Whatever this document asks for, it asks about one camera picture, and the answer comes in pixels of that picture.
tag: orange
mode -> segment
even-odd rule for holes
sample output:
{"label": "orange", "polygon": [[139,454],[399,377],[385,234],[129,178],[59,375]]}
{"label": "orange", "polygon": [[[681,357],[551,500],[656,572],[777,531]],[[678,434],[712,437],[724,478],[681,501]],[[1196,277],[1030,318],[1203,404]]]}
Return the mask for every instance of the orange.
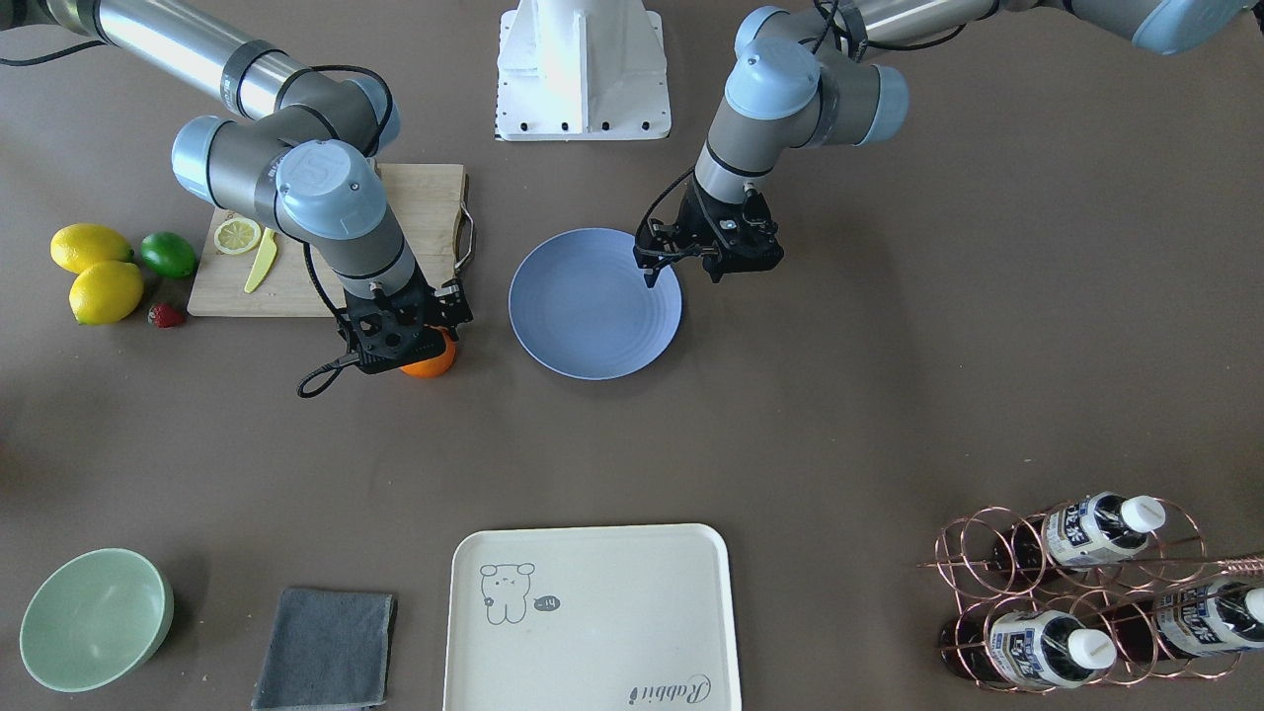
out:
{"label": "orange", "polygon": [[410,374],[415,378],[437,378],[439,376],[447,372],[447,368],[453,367],[453,361],[456,359],[456,342],[453,337],[447,335],[447,329],[439,329],[444,334],[444,352],[434,358],[427,358],[425,361],[417,361],[416,363],[410,363],[401,367],[399,369],[404,374]]}

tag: gray towel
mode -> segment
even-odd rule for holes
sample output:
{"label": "gray towel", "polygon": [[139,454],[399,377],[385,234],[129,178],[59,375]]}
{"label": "gray towel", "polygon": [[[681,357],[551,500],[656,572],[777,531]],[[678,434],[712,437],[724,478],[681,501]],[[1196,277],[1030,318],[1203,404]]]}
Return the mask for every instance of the gray towel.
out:
{"label": "gray towel", "polygon": [[250,707],[341,711],[386,701],[394,596],[286,588]]}

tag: bottle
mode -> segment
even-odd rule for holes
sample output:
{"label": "bottle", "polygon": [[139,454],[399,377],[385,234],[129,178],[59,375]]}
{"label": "bottle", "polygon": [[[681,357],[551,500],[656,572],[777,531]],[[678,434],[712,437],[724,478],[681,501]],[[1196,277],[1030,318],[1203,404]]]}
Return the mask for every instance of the bottle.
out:
{"label": "bottle", "polygon": [[[1006,535],[1014,554],[997,543],[990,563],[997,571],[1016,571],[1020,581],[1047,583],[1059,574],[1050,566],[1085,571],[1133,558],[1149,545],[1150,531],[1164,522],[1167,511],[1153,496],[1124,498],[1105,491],[1052,511],[1043,526],[1034,526],[1040,539],[1033,526],[1014,526]],[[1042,562],[1044,576],[1039,574]]]}
{"label": "bottle", "polygon": [[[1146,617],[1162,644],[1154,644]],[[1220,578],[1121,607],[1112,622],[1120,648],[1138,663],[1155,654],[1193,659],[1264,649],[1264,587]]]}
{"label": "bottle", "polygon": [[967,617],[939,633],[948,669],[966,679],[1025,691],[1076,688],[1105,676],[1115,664],[1115,641],[1066,612],[1009,612],[990,630]]}

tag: strawberry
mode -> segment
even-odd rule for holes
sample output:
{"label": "strawberry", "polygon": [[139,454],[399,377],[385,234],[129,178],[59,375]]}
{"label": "strawberry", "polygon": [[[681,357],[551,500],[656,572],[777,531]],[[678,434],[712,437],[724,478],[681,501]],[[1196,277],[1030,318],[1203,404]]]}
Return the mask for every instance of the strawberry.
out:
{"label": "strawberry", "polygon": [[154,304],[149,307],[149,323],[161,329],[169,329],[183,324],[185,314],[171,304]]}

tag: yellow plastic knife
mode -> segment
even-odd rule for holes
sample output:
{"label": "yellow plastic knife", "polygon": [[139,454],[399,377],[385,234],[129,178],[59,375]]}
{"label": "yellow plastic knife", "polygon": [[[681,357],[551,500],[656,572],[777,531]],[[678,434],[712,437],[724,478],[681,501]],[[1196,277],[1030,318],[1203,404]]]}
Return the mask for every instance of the yellow plastic knife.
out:
{"label": "yellow plastic knife", "polygon": [[272,268],[272,263],[277,259],[277,240],[273,239],[276,234],[270,228],[263,229],[263,235],[259,238],[259,247],[254,253],[254,266],[250,267],[250,276],[245,278],[246,294],[252,294],[259,288],[263,277],[268,276],[268,269]]}

